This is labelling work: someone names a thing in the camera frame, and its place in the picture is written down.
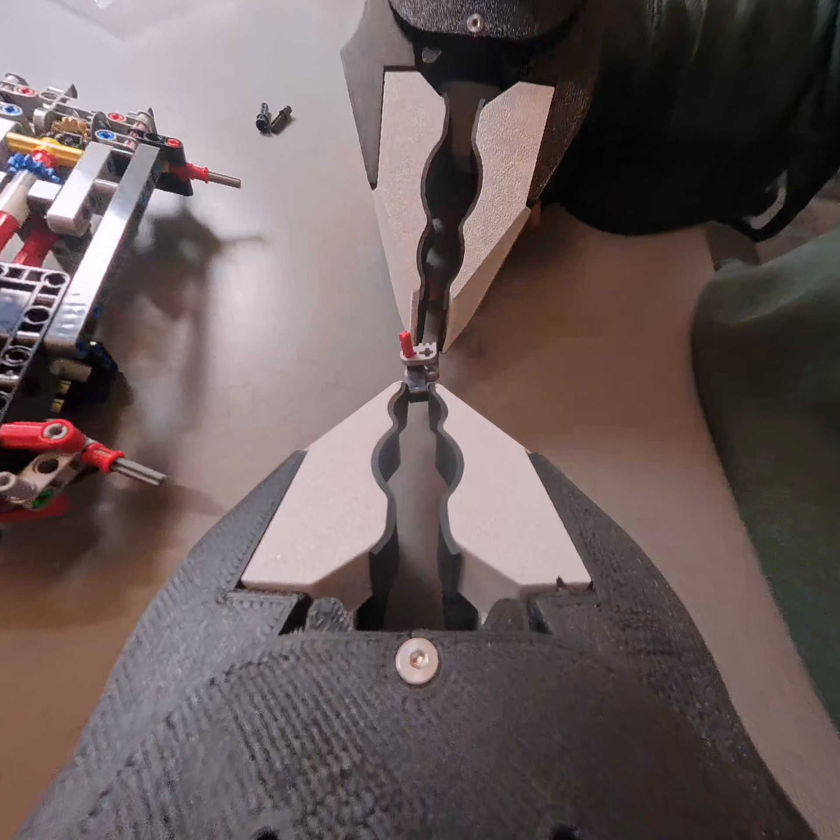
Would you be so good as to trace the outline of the lego car chassis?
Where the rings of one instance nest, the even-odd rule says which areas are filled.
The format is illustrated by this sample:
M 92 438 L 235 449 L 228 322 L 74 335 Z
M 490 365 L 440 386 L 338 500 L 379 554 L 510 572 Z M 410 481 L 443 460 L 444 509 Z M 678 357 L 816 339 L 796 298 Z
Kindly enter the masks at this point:
M 152 109 L 79 104 L 73 84 L 1 79 L 2 524 L 59 516 L 66 491 L 97 473 L 159 487 L 165 476 L 86 435 L 80 408 L 119 375 L 97 341 L 103 294 L 156 191 L 241 181 L 189 162 Z

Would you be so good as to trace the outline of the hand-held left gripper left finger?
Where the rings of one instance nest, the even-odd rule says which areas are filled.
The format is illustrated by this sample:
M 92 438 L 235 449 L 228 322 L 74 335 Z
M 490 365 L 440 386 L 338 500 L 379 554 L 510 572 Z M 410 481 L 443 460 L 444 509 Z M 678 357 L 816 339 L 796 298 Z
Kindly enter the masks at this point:
M 338 599 L 383 627 L 399 564 L 396 501 L 403 383 L 389 385 L 309 445 L 240 577 L 254 592 Z

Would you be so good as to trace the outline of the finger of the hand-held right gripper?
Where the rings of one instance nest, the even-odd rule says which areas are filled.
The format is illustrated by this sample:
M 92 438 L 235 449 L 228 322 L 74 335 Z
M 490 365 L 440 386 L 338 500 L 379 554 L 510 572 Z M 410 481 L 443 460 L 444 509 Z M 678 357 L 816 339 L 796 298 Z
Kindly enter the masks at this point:
M 460 226 L 463 258 L 448 287 L 443 351 L 464 331 L 529 219 L 529 191 L 553 88 L 520 81 L 484 103 L 472 144 L 479 189 Z
M 432 219 L 425 182 L 448 131 L 448 103 L 416 70 L 384 74 L 374 210 L 404 330 L 421 334 L 422 251 Z

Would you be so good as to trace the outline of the grey red lego connector assembly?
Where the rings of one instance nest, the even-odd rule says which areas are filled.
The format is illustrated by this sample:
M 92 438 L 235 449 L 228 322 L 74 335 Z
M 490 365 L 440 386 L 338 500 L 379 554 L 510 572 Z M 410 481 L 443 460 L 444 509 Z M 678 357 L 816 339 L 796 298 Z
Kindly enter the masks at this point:
M 400 357 L 405 367 L 423 366 L 435 367 L 438 364 L 438 346 L 436 342 L 415 344 L 412 334 L 404 330 L 399 333 Z

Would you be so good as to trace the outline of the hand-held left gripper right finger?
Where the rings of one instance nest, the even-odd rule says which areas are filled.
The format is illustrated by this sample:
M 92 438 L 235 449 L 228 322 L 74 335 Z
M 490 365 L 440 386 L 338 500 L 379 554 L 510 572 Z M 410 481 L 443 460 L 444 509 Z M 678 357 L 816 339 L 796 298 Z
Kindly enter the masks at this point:
M 439 509 L 437 570 L 447 625 L 475 625 L 500 601 L 592 578 L 533 463 L 513 437 L 441 385 L 432 387 Z

